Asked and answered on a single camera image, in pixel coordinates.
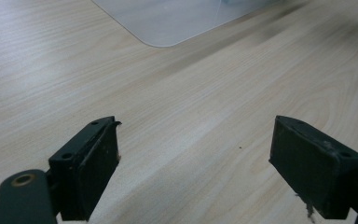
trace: wooden table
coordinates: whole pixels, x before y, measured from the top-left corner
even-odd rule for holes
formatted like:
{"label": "wooden table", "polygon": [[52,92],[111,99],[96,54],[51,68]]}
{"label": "wooden table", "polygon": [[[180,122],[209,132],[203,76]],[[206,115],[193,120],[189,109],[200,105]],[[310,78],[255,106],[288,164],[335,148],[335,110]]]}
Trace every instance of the wooden table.
{"label": "wooden table", "polygon": [[166,49],[90,0],[0,0],[0,183],[111,115],[122,160],[90,223],[310,223],[269,164],[274,118],[358,151],[358,0],[280,3]]}

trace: black plastic part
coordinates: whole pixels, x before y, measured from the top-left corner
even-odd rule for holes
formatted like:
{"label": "black plastic part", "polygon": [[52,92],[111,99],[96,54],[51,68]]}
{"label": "black plastic part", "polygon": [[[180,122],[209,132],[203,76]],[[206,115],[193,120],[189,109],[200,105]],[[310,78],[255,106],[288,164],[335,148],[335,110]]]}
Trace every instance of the black plastic part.
{"label": "black plastic part", "polygon": [[356,151],[301,120],[277,116],[269,161],[322,217],[347,217],[358,179]]}
{"label": "black plastic part", "polygon": [[22,223],[57,223],[43,171],[20,172],[0,186],[0,224]]}
{"label": "black plastic part", "polygon": [[89,220],[119,163],[115,117],[88,124],[49,160],[62,220]]}

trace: table surface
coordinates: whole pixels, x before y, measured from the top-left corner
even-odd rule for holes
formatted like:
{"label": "table surface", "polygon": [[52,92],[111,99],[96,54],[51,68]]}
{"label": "table surface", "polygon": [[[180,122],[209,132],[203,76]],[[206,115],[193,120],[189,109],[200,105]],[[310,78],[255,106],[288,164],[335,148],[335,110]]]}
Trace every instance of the table surface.
{"label": "table surface", "polygon": [[122,160],[90,223],[311,223],[269,164],[274,119],[358,151],[358,0],[286,1],[164,49],[90,0],[0,0],[0,183],[111,115]]}

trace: screw hole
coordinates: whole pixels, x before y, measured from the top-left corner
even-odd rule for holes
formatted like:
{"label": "screw hole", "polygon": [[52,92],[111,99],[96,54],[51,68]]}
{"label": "screw hole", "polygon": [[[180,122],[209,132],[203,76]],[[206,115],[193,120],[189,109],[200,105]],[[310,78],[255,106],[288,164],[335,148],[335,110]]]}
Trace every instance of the screw hole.
{"label": "screw hole", "polygon": [[65,153],[65,154],[62,155],[62,158],[64,160],[70,159],[71,157],[72,157],[72,153]]}
{"label": "screw hole", "polygon": [[343,157],[350,157],[351,156],[351,154],[349,154],[348,152],[340,152],[339,154],[341,156],[343,156]]}
{"label": "screw hole", "polygon": [[27,185],[27,184],[31,183],[33,180],[34,180],[34,175],[33,174],[21,175],[21,176],[15,178],[11,182],[11,185],[13,187],[21,187],[21,186],[24,186],[24,185]]}

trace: clear plastic mat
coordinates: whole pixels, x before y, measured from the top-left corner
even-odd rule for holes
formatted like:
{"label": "clear plastic mat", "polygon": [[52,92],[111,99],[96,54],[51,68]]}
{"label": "clear plastic mat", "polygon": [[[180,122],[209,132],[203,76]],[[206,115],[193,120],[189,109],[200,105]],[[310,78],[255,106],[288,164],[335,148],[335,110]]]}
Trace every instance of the clear plastic mat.
{"label": "clear plastic mat", "polygon": [[279,0],[93,0],[142,42],[169,47]]}

